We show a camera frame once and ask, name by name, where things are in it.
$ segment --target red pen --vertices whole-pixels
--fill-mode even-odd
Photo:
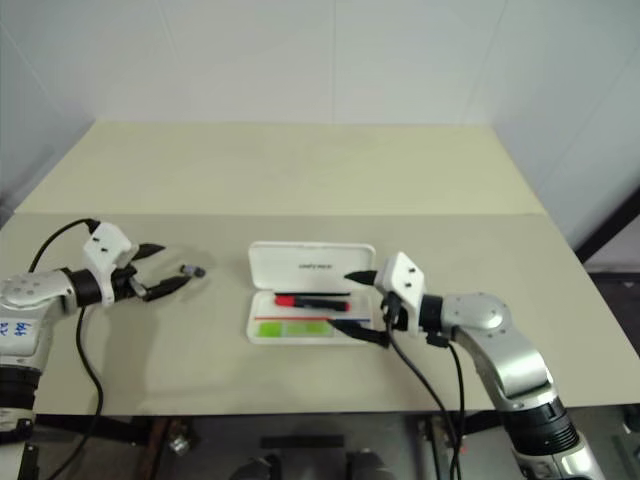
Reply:
[[[327,308],[330,310],[336,310],[338,312],[348,312],[351,308],[349,302],[343,302],[340,300],[325,300],[321,298],[304,298],[294,296],[277,296],[276,305],[281,307],[296,307],[296,308]]]

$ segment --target green sticky note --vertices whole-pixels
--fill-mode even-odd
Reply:
[[[331,325],[327,322],[289,322],[286,328],[287,337],[326,337],[331,333]]]
[[[282,323],[264,322],[258,327],[258,337],[277,338],[282,336]]]

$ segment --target table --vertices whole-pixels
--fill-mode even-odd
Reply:
[[[640,385],[615,374],[640,366],[637,355],[488,128],[98,123],[0,231],[0,273],[23,271],[50,232],[87,213],[169,247],[140,263],[142,280],[184,261],[208,270],[158,302],[93,309],[85,345],[106,415],[435,408],[400,360],[374,345],[250,344],[255,240],[366,242],[379,260],[403,250],[431,292],[502,297],[566,405],[640,400]],[[80,267],[84,239],[82,229],[69,232],[42,268]],[[93,409],[74,325],[55,328],[37,412]],[[456,408],[449,353],[398,338]],[[464,353],[462,362],[468,408],[491,408]]]

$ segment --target silver robot arm segment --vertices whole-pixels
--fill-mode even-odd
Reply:
[[[11,277],[0,290],[0,443],[31,436],[35,390],[56,320],[77,309],[62,271]]]
[[[464,347],[528,479],[604,480],[584,436],[569,418],[540,353],[493,295],[447,295],[441,332]]]

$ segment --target black cable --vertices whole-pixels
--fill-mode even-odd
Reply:
[[[458,419],[458,441],[455,443],[455,448],[453,450],[453,457],[451,458],[451,466],[449,467],[449,477],[453,477],[453,469],[458,469],[458,478],[460,478],[460,449],[462,448],[462,437],[464,436],[464,379],[462,378],[462,367],[460,366],[460,358],[458,357],[458,352],[453,347],[451,343],[449,343],[449,351],[451,352],[451,356],[453,356],[453,361],[456,364],[456,373],[458,374],[458,391],[460,392],[460,418]]]
[[[51,245],[51,243],[56,238],[58,238],[67,230],[75,227],[76,225],[81,225],[83,223],[87,225],[87,227],[89,228],[89,231],[92,233],[100,224],[98,220],[94,220],[93,218],[80,218],[56,230],[51,236],[49,236],[49,238],[45,240],[45,242],[42,244],[42,246],[36,253],[35,257],[33,257],[33,261],[29,266],[29,273],[32,273],[36,269],[36,267],[38,266],[38,262],[40,261],[40,258],[42,258],[42,255],[44,254],[44,252],[47,250],[49,245]],[[87,440],[89,440],[89,438],[93,434],[93,430],[95,429],[96,424],[98,423],[98,419],[100,418],[100,414],[102,413],[102,405],[104,404],[104,391],[102,389],[102,385],[100,384],[100,380],[98,380],[98,377],[96,376],[93,369],[91,368],[91,365],[89,364],[89,360],[87,359],[87,356],[84,352],[84,348],[82,347],[82,323],[84,321],[84,313],[85,313],[85,308],[82,307],[80,309],[80,314],[78,315],[78,322],[76,323],[76,348],[78,350],[78,355],[80,356],[80,361],[82,362],[82,366],[84,367],[85,371],[87,372],[87,375],[89,375],[89,378],[91,378],[91,381],[96,387],[96,392],[98,393],[98,403],[96,405],[96,411],[93,414],[93,417],[91,419],[91,423],[89,423],[89,427],[84,433],[82,440],[80,440],[78,445],[76,445],[76,448],[71,452],[71,455],[67,457],[67,459],[62,463],[62,465],[60,465],[47,478],[47,480],[54,480],[55,478],[57,478],[58,475],[60,475],[69,465],[71,465],[71,463],[80,454],[80,452],[82,451],[82,447],[84,447],[84,445],[87,443]]]
[[[60,465],[55,472],[49,475],[49,477],[47,477],[47,480],[53,480],[54,478],[57,478],[58,475],[60,475],[64,471],[64,469],[71,465],[71,463],[73,463],[76,457],[80,454],[80,452],[82,451],[82,447],[84,447],[84,445],[87,443],[87,440],[89,440],[89,438],[93,434],[93,430],[95,429],[96,424],[98,423],[98,419],[100,418],[100,414],[102,413],[102,405],[104,404],[104,391],[102,390],[102,385],[100,384],[100,380],[98,380],[96,374],[93,372],[93,369],[89,364],[89,360],[87,359],[87,356],[84,352],[84,348],[82,347],[82,322],[84,320],[84,312],[85,308],[82,307],[82,309],[80,310],[80,315],[78,315],[78,323],[76,324],[76,348],[78,349],[78,355],[80,356],[80,360],[82,361],[82,366],[84,367],[87,375],[89,375],[91,381],[96,387],[96,392],[98,393],[98,404],[96,405],[96,411],[93,414],[91,423],[84,433],[82,440],[80,440],[80,443],[76,445],[76,448],[73,449],[71,455],[67,457],[64,463]]]
[[[29,273],[32,273],[36,269],[36,266],[38,265],[38,262],[40,261],[42,254],[44,254],[45,250],[49,247],[49,245],[51,245],[51,242],[53,242],[56,238],[58,238],[60,235],[62,235],[64,232],[66,232],[70,228],[73,228],[76,225],[80,225],[82,223],[85,223],[89,227],[89,230],[94,229],[95,226],[99,224],[99,222],[97,220],[94,220],[93,218],[80,218],[78,220],[74,220],[73,222],[66,224],[64,227],[60,227],[49,238],[45,240],[45,242],[42,244],[42,246],[36,253],[36,256],[33,257],[33,261],[29,266],[29,270],[28,270]]]
[[[438,404],[438,408],[440,408],[440,412],[442,413],[442,416],[444,418],[444,421],[447,427],[447,433],[449,434],[451,443],[455,448],[455,446],[458,444],[458,436],[456,435],[456,430],[453,427],[453,421],[451,420],[451,415],[445,408],[444,403],[442,403],[442,400],[440,400],[440,397],[435,392],[435,390],[433,389],[429,381],[426,379],[426,377],[422,374],[422,372],[418,369],[418,367],[416,367],[416,365],[411,361],[411,359],[407,357],[404,351],[400,348],[400,345],[398,345],[398,343],[396,342],[396,339],[393,337],[393,329],[391,325],[392,322],[388,321],[386,322],[386,324],[387,324],[387,335],[389,336],[389,343],[391,343],[391,346],[396,351],[400,359],[405,363],[407,367],[409,367],[409,369],[413,372],[413,374],[416,377],[418,377],[418,380],[420,380],[420,383],[424,385],[424,387],[429,391],[429,394],[431,394],[431,397],[433,397],[433,399],[435,400],[436,404]],[[460,472],[460,466],[458,464],[457,457],[454,457],[454,458],[456,458],[456,463],[454,463],[454,465],[456,466],[456,470],[458,472],[458,480],[460,480],[462,477],[462,474]],[[449,472],[449,476],[451,480],[454,479],[453,470]]]

